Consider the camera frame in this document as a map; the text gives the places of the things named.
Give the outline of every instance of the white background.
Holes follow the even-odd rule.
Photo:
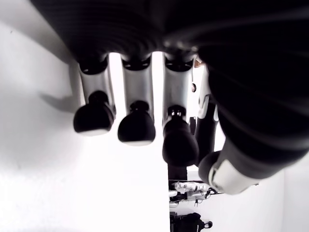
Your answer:
[[[153,56],[157,137],[147,147],[116,139],[125,116],[117,54],[111,64],[117,120],[107,135],[81,137],[72,128],[81,99],[69,52],[28,1],[0,0],[0,232],[169,231],[162,56]],[[189,112],[197,107],[196,93]],[[216,149],[223,142],[219,129]],[[177,210],[212,220],[213,232],[308,231],[308,160],[238,196]]]

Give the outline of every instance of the black rubber fingertip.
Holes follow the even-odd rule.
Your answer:
[[[191,166],[198,158],[197,142],[186,122],[172,121],[168,122],[165,126],[162,150],[163,159],[171,166]]]
[[[73,120],[77,133],[104,134],[111,130],[114,118],[111,110],[104,103],[87,104],[77,110]]]
[[[150,144],[155,139],[154,121],[145,111],[133,111],[119,124],[118,139],[123,143],[137,142],[132,145]]]

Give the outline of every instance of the black object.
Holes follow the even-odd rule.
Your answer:
[[[179,116],[173,116],[163,131],[163,159],[168,165],[186,167],[198,158],[198,145],[189,125]]]
[[[149,106],[143,101],[137,101],[131,106],[131,113],[120,123],[118,139],[123,142],[151,143],[155,139],[154,120],[148,113]]]
[[[169,216],[170,232],[200,232],[202,229],[212,227],[212,222],[204,223],[198,213],[192,213],[184,216]]]
[[[76,112],[73,120],[77,133],[106,133],[110,131],[114,117],[108,106],[108,98],[104,92],[97,91],[89,96],[89,104]]]
[[[190,124],[190,131],[191,131],[191,134],[195,134],[195,131],[196,131],[196,128],[197,128],[197,120],[196,120],[196,117],[190,117],[190,121],[189,121],[189,124]]]
[[[199,148],[199,156],[196,166],[199,165],[205,156],[214,151],[214,141],[218,124],[218,121],[214,119],[215,108],[216,104],[210,95],[206,116],[204,118],[197,118],[195,138]]]
[[[191,85],[191,90],[192,90],[193,93],[195,93],[196,90],[197,90],[197,86],[193,82],[192,82],[192,85]]]

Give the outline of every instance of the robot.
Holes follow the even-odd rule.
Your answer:
[[[163,159],[195,164],[212,188],[238,194],[309,151],[309,3],[294,0],[32,0],[79,63],[86,105],[77,133],[107,133],[116,117],[110,52],[121,54],[126,113],[118,139],[155,136],[151,54],[164,55]],[[186,99],[196,57],[207,65],[195,134]],[[220,121],[226,142],[214,152]]]

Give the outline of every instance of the robotic hand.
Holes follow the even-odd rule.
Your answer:
[[[163,158],[196,164],[203,181],[237,194],[309,151],[309,3],[304,0],[32,0],[80,63],[86,106],[77,132],[109,131],[108,53],[122,56],[124,143],[155,138],[151,53],[164,52]],[[207,65],[195,136],[186,123],[194,57]],[[213,152],[220,121],[226,135]]]

